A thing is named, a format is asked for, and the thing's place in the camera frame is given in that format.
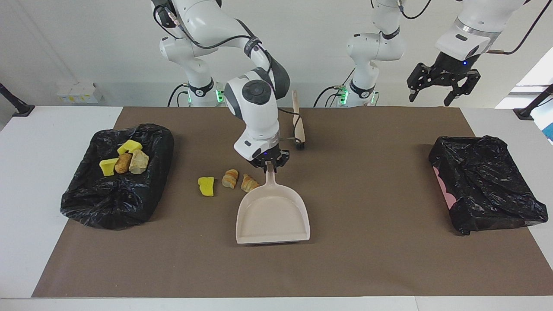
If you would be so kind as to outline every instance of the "table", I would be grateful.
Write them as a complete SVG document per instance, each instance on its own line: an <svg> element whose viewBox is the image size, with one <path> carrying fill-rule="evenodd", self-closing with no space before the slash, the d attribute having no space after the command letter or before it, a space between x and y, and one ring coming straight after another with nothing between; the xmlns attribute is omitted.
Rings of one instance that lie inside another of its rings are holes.
<svg viewBox="0 0 553 311"><path fill-rule="evenodd" d="M362 298L272 298L272 299L27 299L64 228L66 218L57 213L59 195L65 191L90 137L113 127L118 107L37 107L28 118L13 119L0 132L0 309L97 308L210 310L221 309L350 309L350 310L530 310L548 309L553 297L362 297ZM534 194L552 206L548 181L553 147L532 122L519 121L512 111L463 109L477 136L500 137L509 149ZM56 139L69 133L68 141ZM57 149L65 152L59 154ZM36 151L56 159L50 166L35 161ZM532 227L536 242L553 262L553 225Z"/></svg>

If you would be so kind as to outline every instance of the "yellow food piece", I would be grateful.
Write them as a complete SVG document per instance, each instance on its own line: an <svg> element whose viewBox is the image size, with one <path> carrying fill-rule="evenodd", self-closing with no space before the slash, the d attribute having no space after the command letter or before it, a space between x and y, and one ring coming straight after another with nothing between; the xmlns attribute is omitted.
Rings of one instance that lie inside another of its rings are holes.
<svg viewBox="0 0 553 311"><path fill-rule="evenodd" d="M200 186L200 191L203 196L212 197L213 196L213 186L215 184L214 177L200 177L198 179L198 186Z"/></svg>
<svg viewBox="0 0 553 311"><path fill-rule="evenodd" d="M139 175L146 171L150 157L147 156L142 150L136 150L133 153L131 164L129 165L129 171L135 175Z"/></svg>
<svg viewBox="0 0 553 311"><path fill-rule="evenodd" d="M117 161L119 161L119 158L100 161L100 168L102 169L104 177L115 175L113 169Z"/></svg>
<svg viewBox="0 0 553 311"><path fill-rule="evenodd" d="M238 182L238 171L235 169L228 170L225 173L225 176L223 177L223 179L221 180L221 183L223 184L223 186L231 189L234 189L234 187L236 187L237 182Z"/></svg>
<svg viewBox="0 0 553 311"><path fill-rule="evenodd" d="M129 171L132 158L133 155L130 153L123 153L119 156L119 160L115 164L115 171L117 174L124 174Z"/></svg>
<svg viewBox="0 0 553 311"><path fill-rule="evenodd" d="M244 174L244 180L242 181L242 190L250 192L253 189L259 187L259 183L248 174Z"/></svg>
<svg viewBox="0 0 553 311"><path fill-rule="evenodd" d="M124 143L119 149L117 149L117 153L123 154L126 152L134 153L136 150L142 150L142 144L139 142L135 142L133 140L127 140L126 143Z"/></svg>

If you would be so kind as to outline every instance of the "black plastic bag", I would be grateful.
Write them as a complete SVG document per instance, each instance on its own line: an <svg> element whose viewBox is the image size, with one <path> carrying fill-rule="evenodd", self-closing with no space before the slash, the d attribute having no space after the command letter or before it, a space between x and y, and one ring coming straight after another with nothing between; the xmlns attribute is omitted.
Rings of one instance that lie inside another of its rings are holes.
<svg viewBox="0 0 553 311"><path fill-rule="evenodd" d="M460 233L547 222L545 205L536 200L501 139L440 137L429 160L443 181L451 221Z"/></svg>
<svg viewBox="0 0 553 311"><path fill-rule="evenodd" d="M100 161L117 158L117 148L128 139L141 143L150 157L146 171L104 177ZM85 226L111 230L147 222L163 194L173 147L171 132L154 124L97 132L61 198L61 213Z"/></svg>

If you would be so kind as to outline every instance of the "dustpan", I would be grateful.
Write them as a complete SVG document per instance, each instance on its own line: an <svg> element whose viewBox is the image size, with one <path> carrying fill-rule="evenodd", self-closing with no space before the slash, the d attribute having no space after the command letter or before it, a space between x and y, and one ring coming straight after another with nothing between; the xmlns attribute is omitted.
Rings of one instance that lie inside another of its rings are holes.
<svg viewBox="0 0 553 311"><path fill-rule="evenodd" d="M309 240L311 229L304 201L292 189L277 184L273 166L267 182L246 194L238 209L238 244L287 243Z"/></svg>

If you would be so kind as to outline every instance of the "cable connector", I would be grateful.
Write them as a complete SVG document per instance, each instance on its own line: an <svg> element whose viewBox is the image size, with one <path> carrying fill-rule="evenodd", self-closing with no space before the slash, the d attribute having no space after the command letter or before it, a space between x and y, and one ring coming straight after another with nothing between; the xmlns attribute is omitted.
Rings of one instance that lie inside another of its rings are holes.
<svg viewBox="0 0 553 311"><path fill-rule="evenodd" d="M173 21L173 23L175 23L175 25L178 27L180 26L180 21L179 19L177 18L177 16L175 15L175 13L173 13L171 11L170 8L168 7L165 7L165 11L167 12L167 15L169 15L169 18Z"/></svg>
<svg viewBox="0 0 553 311"><path fill-rule="evenodd" d="M399 11L403 13L403 1L402 0L398 0L398 7L399 7Z"/></svg>
<svg viewBox="0 0 553 311"><path fill-rule="evenodd" d="M488 50L487 54L505 54L504 50Z"/></svg>

